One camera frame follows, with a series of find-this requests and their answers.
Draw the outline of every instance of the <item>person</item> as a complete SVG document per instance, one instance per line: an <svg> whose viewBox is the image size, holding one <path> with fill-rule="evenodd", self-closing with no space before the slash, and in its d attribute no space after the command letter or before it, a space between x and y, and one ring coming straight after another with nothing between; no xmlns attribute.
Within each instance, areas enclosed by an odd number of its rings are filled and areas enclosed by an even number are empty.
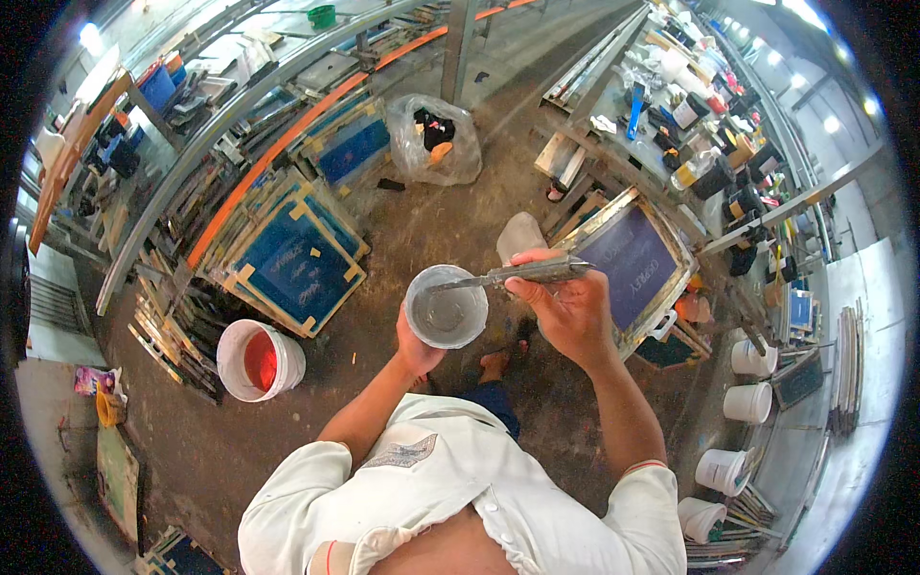
<svg viewBox="0 0 920 575"><path fill-rule="evenodd" d="M511 264L558 255L533 249ZM606 276L592 270L555 284L555 296L521 278L505 287L593 382L619 477L604 518L556 487L488 409L407 393L444 350L412 334L403 305L397 353L243 514L248 575L686 573L677 482L661 427L614 344ZM484 363L483 380L500 377L500 357Z"/></svg>

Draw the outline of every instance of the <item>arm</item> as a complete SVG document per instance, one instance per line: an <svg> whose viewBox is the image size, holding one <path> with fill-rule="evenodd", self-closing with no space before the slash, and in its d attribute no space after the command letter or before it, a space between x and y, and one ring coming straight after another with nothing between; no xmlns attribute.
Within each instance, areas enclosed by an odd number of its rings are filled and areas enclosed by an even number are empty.
<svg viewBox="0 0 920 575"><path fill-rule="evenodd" d="M318 442L344 443L351 452L352 470L370 453L415 378L434 369L444 357L444 350L425 345L412 333L405 305L399 308L397 336L399 350L393 358L316 438Z"/></svg>
<svg viewBox="0 0 920 575"><path fill-rule="evenodd" d="M514 256L511 264L560 255L559 250L531 249ZM591 378L611 470L622 477L631 465L647 459L667 463L658 419L614 344L607 276L592 270L581 279L556 286L558 293L553 296L539 283L521 278L505 282L509 292L534 309L553 347Z"/></svg>

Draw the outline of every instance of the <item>garbage bag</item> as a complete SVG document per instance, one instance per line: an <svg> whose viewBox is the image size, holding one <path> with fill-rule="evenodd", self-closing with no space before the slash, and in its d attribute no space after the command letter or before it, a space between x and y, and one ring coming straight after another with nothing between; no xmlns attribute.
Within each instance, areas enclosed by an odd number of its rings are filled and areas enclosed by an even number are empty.
<svg viewBox="0 0 920 575"><path fill-rule="evenodd" d="M427 114L418 114L425 110ZM417 119L427 119L419 124ZM390 131L390 154L399 172L411 181L428 182L439 186L468 184L476 180L482 170L482 154L473 117L465 109L452 106L442 99L422 94L409 94L393 100L386 106L386 128ZM441 142L432 152L425 148L426 129L431 145L431 126L449 132L453 124L454 136Z"/></svg>

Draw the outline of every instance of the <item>concrete floor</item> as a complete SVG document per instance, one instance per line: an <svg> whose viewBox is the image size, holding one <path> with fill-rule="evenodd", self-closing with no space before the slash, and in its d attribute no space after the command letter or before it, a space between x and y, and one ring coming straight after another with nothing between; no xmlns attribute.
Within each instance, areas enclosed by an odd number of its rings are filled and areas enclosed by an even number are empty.
<svg viewBox="0 0 920 575"><path fill-rule="evenodd" d="M228 396L222 406L212 407L168 379L131 337L131 286L107 316L97 318L97 336L109 365L124 370L122 381L130 397L125 427L147 464L143 528L148 543L156 540L157 531L179 524L227 567L239 568L236 528L243 510L276 465L313 441L396 350L397 310L411 279L437 263L472 271L500 265L495 241L508 219L520 211L538 220L546 216L551 207L545 198L546 177L533 169L548 132L536 108L540 86L609 30L616 18L584 21L587 28L557 37L555 50L547 49L500 87L496 83L472 107L485 141L477 182L451 188L409 183L401 193L355 188L349 204L367 224L366 240L373 247L361 261L368 278L319 337L302 342L307 373L291 392L257 404ZM479 69L471 67L471 74ZM422 78L408 81L412 90L425 84ZM401 180L391 164L372 172L365 181ZM82 286L93 297L95 283L84 281ZM485 332L449 353L435 370L432 378L439 391L458 392L472 385L478 358L509 343L517 320L526 313L507 294L489 292ZM727 367L728 346L728 338L717 339L713 348L720 353L713 360L663 374L634 358L627 361L661 422L681 497L696 493L714 499L714 492L694 485L699 454L710 446L731 448L741 440L742 426L726 424L720 414L724 388L736 383ZM523 425L522 448L562 489L602 514L615 479L606 469L590 381L535 334L529 358L509 374L507 386Z"/></svg>

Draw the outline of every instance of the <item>black cloth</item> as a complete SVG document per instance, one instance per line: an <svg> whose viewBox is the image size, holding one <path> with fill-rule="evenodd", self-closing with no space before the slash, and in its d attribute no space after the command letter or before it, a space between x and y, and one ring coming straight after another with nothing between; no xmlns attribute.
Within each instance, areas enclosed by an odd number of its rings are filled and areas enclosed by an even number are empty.
<svg viewBox="0 0 920 575"><path fill-rule="evenodd" d="M435 116L425 108L418 109L412 117L415 123L424 127L425 149L429 152L434 149L434 146L454 139L456 128L453 120Z"/></svg>

